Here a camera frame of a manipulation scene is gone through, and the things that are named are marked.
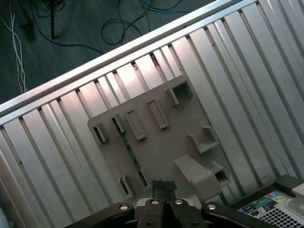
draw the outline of sticker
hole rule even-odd
[[[277,203],[282,203],[282,202],[286,201],[286,199],[283,196],[277,196],[273,200]]]
[[[256,201],[254,201],[254,202],[252,203],[252,205],[253,205],[256,209],[258,209],[258,208],[260,208],[260,207],[262,207],[262,206],[264,206],[264,205],[267,205],[267,204],[270,203],[270,202],[272,202],[272,198],[268,198],[268,196],[264,196],[264,197],[262,197],[262,198],[260,198],[260,199],[258,199],[258,200],[256,200]]]
[[[281,196],[280,192],[273,191],[239,209],[238,211],[258,218],[259,216],[262,216],[263,214],[274,209],[276,204],[285,202],[286,200],[287,198]]]
[[[256,210],[251,204],[243,207],[245,214],[250,214],[252,211]]]
[[[279,195],[275,191],[271,192],[270,194],[267,195],[268,198],[272,198],[272,199],[277,197],[277,196],[279,196]]]
[[[259,217],[261,215],[261,213],[258,210],[254,210],[250,213],[250,215],[253,217]]]

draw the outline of gray floor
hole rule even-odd
[[[38,5],[38,12],[45,15],[44,3],[32,0]],[[179,0],[154,0],[153,6],[169,8]],[[23,0],[26,10],[30,10],[28,0]],[[196,10],[212,0],[184,0],[175,10]],[[118,18],[118,0],[66,0],[66,8],[55,14],[56,42],[65,44],[85,44],[103,53],[115,49],[101,39],[101,27],[109,19]],[[7,23],[10,21],[9,1],[0,0],[0,17]],[[123,19],[133,21],[143,13],[138,0],[122,0],[120,6]],[[149,12],[151,30],[165,25],[184,14],[160,14]],[[42,32],[50,37],[50,18],[38,18],[37,23]],[[139,30],[149,32],[147,18],[136,22]],[[80,66],[98,56],[97,52],[83,47],[60,47],[49,43],[34,28],[33,38],[29,38],[18,21],[15,31],[23,45],[24,70],[27,76],[27,88],[32,89],[75,67]],[[104,30],[106,38],[115,42],[120,39],[121,25],[112,25]],[[140,34],[130,28],[124,39],[127,43],[139,37]],[[16,56],[12,45],[12,35],[0,21],[0,104],[21,94],[17,81]]]

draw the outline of corrugated metal panel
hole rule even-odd
[[[303,6],[242,1],[1,117],[2,185],[32,211],[20,223],[63,227],[123,201],[87,121],[181,74],[231,166],[226,201],[304,178]]]

